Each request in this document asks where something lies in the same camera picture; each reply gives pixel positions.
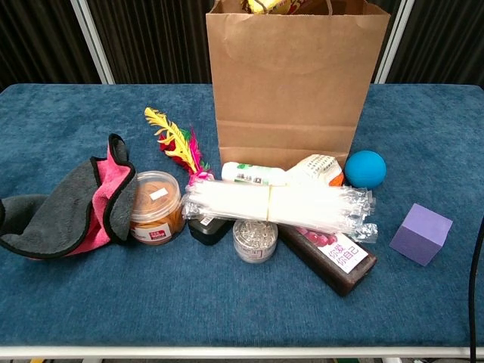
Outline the grey pink microfibre towel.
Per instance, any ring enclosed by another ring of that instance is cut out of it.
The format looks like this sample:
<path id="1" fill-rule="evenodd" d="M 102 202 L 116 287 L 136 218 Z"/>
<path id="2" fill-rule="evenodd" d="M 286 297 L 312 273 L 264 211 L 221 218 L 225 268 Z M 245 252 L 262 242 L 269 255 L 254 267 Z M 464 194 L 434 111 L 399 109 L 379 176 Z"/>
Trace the grey pink microfibre towel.
<path id="1" fill-rule="evenodd" d="M 137 189 L 124 140 L 111 134 L 104 158 L 91 157 L 49 194 L 0 200 L 0 246 L 55 259 L 126 241 Z"/>

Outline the white green plastic bottle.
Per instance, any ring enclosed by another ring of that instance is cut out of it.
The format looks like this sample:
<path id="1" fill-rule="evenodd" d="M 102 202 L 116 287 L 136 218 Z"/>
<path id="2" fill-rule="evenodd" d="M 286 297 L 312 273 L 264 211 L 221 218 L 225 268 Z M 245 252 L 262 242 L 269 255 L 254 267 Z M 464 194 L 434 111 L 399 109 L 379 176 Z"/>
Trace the white green plastic bottle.
<path id="1" fill-rule="evenodd" d="M 227 182 L 246 182 L 258 185 L 286 185 L 286 172 L 280 168 L 255 166 L 246 163 L 227 162 L 221 177 Z"/>

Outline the purple foam cube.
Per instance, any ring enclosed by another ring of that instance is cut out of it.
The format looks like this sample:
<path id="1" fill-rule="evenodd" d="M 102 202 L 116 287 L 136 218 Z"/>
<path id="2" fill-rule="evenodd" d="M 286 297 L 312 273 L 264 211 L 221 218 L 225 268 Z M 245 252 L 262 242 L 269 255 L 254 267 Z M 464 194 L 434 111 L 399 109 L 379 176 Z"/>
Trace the purple foam cube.
<path id="1" fill-rule="evenodd" d="M 427 266 L 444 246 L 452 224 L 452 220 L 414 203 L 389 246 L 417 264 Z"/>

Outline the clear tub of paper clips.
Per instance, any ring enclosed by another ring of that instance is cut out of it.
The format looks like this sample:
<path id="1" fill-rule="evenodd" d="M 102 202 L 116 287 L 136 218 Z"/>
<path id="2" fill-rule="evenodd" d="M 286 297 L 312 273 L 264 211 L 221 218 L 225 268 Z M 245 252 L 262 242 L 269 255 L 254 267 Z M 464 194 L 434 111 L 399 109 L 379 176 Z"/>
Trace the clear tub of paper clips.
<path id="1" fill-rule="evenodd" d="M 278 227 L 272 222 L 238 219 L 232 228 L 237 255 L 248 263 L 263 263 L 277 246 Z"/>

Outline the brown paper carrier bag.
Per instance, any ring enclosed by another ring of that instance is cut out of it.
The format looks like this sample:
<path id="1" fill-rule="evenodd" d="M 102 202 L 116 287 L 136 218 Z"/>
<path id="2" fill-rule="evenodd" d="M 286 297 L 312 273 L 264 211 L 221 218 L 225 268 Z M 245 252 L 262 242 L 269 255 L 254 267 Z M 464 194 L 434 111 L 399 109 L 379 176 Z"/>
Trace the brown paper carrier bag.
<path id="1" fill-rule="evenodd" d="M 367 0 L 315 0 L 313 13 L 291 15 L 216 0 L 206 28 L 222 162 L 344 163 L 388 22 Z"/>

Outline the black pleated curtain panel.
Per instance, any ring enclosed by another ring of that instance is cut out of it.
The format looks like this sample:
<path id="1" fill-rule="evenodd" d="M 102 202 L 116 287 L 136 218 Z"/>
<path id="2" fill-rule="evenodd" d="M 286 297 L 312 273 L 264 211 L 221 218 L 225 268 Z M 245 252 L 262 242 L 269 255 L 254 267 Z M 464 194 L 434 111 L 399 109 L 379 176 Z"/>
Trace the black pleated curtain panel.
<path id="1" fill-rule="evenodd" d="M 100 81 L 70 0 L 0 0 L 0 92 Z"/>
<path id="2" fill-rule="evenodd" d="M 214 1 L 87 0 L 115 83 L 210 83 Z"/>
<path id="3" fill-rule="evenodd" d="M 484 90 L 484 0 L 414 0 L 386 81 Z"/>

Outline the white plastic package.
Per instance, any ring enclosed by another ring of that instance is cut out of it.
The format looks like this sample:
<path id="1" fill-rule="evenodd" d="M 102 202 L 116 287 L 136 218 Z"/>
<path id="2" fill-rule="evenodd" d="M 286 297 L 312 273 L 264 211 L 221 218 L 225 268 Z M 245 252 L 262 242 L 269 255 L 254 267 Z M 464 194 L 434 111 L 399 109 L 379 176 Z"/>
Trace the white plastic package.
<path id="1" fill-rule="evenodd" d="M 344 181 L 341 166 L 335 157 L 312 154 L 286 171 L 288 182 L 318 182 L 340 187 Z"/>

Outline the clear jar of rubber bands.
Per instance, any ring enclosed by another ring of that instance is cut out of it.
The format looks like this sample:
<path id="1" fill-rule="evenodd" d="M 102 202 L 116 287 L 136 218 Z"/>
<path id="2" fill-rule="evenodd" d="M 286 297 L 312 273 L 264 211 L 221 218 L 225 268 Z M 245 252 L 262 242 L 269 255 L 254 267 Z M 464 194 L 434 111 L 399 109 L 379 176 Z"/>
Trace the clear jar of rubber bands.
<path id="1" fill-rule="evenodd" d="M 185 226 L 178 182 L 161 171 L 141 172 L 137 182 L 130 232 L 143 244 L 165 244 Z"/>

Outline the silver partition post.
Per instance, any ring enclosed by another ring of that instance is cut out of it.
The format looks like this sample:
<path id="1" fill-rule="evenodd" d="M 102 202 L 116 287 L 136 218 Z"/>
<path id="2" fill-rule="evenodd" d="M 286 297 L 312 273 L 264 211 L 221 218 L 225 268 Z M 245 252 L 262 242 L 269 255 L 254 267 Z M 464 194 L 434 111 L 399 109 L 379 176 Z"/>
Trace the silver partition post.
<path id="1" fill-rule="evenodd" d="M 70 3 L 101 83 L 114 85 L 115 80 L 87 0 L 70 0 Z"/>
<path id="2" fill-rule="evenodd" d="M 399 0 L 399 8 L 393 22 L 383 56 L 378 64 L 374 83 L 384 84 L 388 78 L 396 52 L 399 49 L 405 27 L 411 15 L 415 0 Z"/>

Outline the colourful feather shuttlecock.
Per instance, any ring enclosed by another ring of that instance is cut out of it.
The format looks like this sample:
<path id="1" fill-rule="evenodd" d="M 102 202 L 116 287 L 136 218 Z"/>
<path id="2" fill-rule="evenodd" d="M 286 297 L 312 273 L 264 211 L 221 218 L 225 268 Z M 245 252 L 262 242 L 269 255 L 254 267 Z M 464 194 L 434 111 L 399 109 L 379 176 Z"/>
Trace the colourful feather shuttlecock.
<path id="1" fill-rule="evenodd" d="M 154 135 L 158 137 L 160 150 L 189 174 L 188 184 L 215 179 L 210 165 L 203 160 L 193 129 L 180 129 L 165 113 L 151 107 L 145 108 L 144 117 L 149 125 L 158 127 Z"/>

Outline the blue velvet table cover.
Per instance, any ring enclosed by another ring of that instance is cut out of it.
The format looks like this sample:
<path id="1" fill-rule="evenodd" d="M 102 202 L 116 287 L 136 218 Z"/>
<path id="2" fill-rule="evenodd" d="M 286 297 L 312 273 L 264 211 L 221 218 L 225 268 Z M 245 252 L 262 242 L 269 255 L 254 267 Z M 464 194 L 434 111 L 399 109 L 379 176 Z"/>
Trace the blue velvet table cover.
<path id="1" fill-rule="evenodd" d="M 0 92 L 0 198 L 47 194 L 121 135 L 139 171 L 185 183 L 144 109 L 194 129 L 219 171 L 210 85 L 16 84 Z M 377 264 L 338 296 L 285 245 L 253 265 L 230 236 L 206 247 L 184 231 L 33 261 L 0 247 L 0 346 L 466 346 L 467 285 L 484 216 L 484 90 L 374 85 L 353 150 L 387 164 L 374 192 Z M 389 246 L 414 203 L 453 221 L 427 266 Z"/>

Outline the yellow biscuit package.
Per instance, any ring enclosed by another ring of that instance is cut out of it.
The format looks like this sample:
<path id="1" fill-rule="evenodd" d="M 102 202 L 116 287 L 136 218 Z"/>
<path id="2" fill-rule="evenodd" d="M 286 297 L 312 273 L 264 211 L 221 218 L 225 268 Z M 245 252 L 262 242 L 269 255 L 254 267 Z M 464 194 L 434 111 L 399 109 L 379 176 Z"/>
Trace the yellow biscuit package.
<path id="1" fill-rule="evenodd" d="M 250 14 L 300 15 L 334 13 L 331 0 L 240 0 Z"/>

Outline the clear plastic pack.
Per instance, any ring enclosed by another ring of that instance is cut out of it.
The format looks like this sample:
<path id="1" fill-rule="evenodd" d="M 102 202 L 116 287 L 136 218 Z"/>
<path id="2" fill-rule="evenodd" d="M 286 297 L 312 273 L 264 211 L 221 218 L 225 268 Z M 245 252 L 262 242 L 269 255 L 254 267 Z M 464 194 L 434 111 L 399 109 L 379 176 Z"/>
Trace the clear plastic pack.
<path id="1" fill-rule="evenodd" d="M 374 243 L 376 224 L 367 222 L 376 204 L 372 192 L 306 182 L 292 185 L 198 179 L 181 200 L 184 219 L 213 217 L 273 222 Z"/>

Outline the blue rubber ball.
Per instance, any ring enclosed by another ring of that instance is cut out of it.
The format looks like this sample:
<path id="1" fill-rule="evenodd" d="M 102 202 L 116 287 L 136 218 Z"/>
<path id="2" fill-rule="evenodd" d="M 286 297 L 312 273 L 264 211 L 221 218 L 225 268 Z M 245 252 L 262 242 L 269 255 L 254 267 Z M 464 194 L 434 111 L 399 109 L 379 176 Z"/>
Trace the blue rubber ball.
<path id="1" fill-rule="evenodd" d="M 351 186 L 373 189 L 381 185 L 386 177 L 386 162 L 376 152 L 361 150 L 346 161 L 344 174 Z"/>

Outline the small black ink bottle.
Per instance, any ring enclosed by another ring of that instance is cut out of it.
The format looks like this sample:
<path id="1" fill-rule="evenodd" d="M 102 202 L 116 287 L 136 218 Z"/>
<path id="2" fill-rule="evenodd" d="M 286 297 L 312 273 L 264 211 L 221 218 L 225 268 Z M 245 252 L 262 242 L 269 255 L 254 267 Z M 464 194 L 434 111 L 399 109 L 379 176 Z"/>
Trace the small black ink bottle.
<path id="1" fill-rule="evenodd" d="M 191 236 L 206 246 L 217 244 L 233 225 L 234 220 L 213 217 L 188 220 Z"/>

